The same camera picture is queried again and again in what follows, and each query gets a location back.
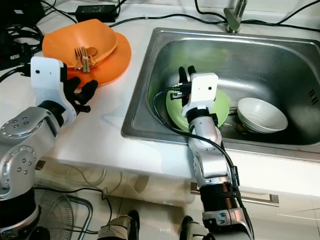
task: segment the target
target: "cabinet handle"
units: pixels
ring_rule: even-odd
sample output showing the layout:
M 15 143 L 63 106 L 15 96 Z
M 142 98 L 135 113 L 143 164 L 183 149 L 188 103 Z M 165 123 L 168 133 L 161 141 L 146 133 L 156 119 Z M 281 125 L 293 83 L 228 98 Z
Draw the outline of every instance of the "cabinet handle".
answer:
M 191 182 L 190 186 L 190 193 L 193 195 L 200 195 L 200 190 L 198 187 L 198 184 L 195 182 Z M 266 205 L 271 207 L 280 207 L 279 203 L 279 196 L 275 194 L 269 194 L 269 199 L 260 199 L 255 197 L 248 197 L 248 196 L 242 196 L 242 201 L 245 203 L 252 203 L 252 204 L 260 204 L 260 205 Z

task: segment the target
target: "orange plate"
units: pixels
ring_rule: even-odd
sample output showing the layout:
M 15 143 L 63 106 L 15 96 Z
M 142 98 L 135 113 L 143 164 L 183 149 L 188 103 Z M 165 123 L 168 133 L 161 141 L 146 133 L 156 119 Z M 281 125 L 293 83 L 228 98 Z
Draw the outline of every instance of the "orange plate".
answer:
M 117 32 L 116 36 L 118 39 L 117 47 L 99 66 L 92 69 L 90 73 L 68 68 L 67 79 L 79 77 L 81 79 L 79 87 L 82 87 L 91 80 L 97 80 L 99 86 L 117 80 L 130 63 L 131 47 L 125 36 Z
M 98 52 L 94 60 L 99 63 L 112 53 L 117 43 L 115 31 L 103 22 L 91 19 L 46 34 L 42 51 L 45 57 L 59 59 L 68 68 L 74 68 L 77 64 L 75 48 L 96 48 Z

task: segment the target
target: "faucet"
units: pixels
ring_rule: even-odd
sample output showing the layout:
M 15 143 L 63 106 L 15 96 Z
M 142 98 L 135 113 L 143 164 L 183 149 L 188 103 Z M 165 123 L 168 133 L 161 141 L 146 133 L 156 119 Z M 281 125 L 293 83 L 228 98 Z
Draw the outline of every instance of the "faucet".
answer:
M 247 0 L 238 0 L 233 14 L 229 10 L 229 8 L 226 7 L 223 9 L 226 20 L 228 22 L 228 25 L 226 26 L 225 30 L 228 33 L 236 34 L 237 32 L 239 32 L 241 19 L 242 19 L 242 16 L 244 15 L 247 2 L 248 2 Z

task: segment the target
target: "sink basin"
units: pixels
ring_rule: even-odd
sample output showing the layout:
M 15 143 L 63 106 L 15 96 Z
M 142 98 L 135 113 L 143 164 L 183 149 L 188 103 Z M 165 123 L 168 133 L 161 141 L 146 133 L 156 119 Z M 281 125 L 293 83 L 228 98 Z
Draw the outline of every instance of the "sink basin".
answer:
M 156 118 L 153 96 L 179 80 L 180 66 L 213 72 L 230 107 L 246 97 L 267 101 L 288 119 L 287 129 L 272 134 L 239 131 L 236 114 L 219 128 L 227 149 L 304 160 L 320 160 L 320 42 L 316 40 L 156 28 L 125 116 L 125 137 L 186 144 Z M 163 118 L 176 127 L 166 108 Z

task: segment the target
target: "white countertop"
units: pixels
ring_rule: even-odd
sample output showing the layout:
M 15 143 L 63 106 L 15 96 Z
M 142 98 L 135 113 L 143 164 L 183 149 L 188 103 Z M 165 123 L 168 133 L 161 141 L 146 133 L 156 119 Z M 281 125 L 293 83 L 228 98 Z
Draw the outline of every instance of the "white countertop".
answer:
M 74 11 L 75 1 L 58 8 Z M 170 13 L 189 13 L 194 10 L 182 6 L 126 4 L 118 19 L 133 16 L 161 16 Z M 270 16 L 270 19 L 281 16 Z M 71 24 L 63 16 L 52 14 L 40 21 L 44 33 Z M 71 126 L 63 127 L 56 145 L 45 158 L 74 165 L 115 167 L 152 175 L 171 175 L 192 178 L 192 155 L 185 145 L 136 140 L 121 136 L 121 127 L 133 94 L 146 49 L 156 27 L 224 31 L 223 25 L 208 25 L 183 17 L 161 20 L 131 21 L 114 27 L 126 36 L 132 49 L 131 63 L 115 82 L 99 87 L 88 103 L 91 112 L 81 113 Z M 320 33 L 283 27 L 242 25 L 241 33 L 296 37 L 320 40 Z M 35 105 L 30 79 L 14 74 L 0 85 L 0 124 L 13 118 L 29 106 Z M 238 166 L 242 188 L 259 189 L 265 193 L 286 192 L 320 197 L 320 162 L 302 161 L 285 157 L 227 151 Z

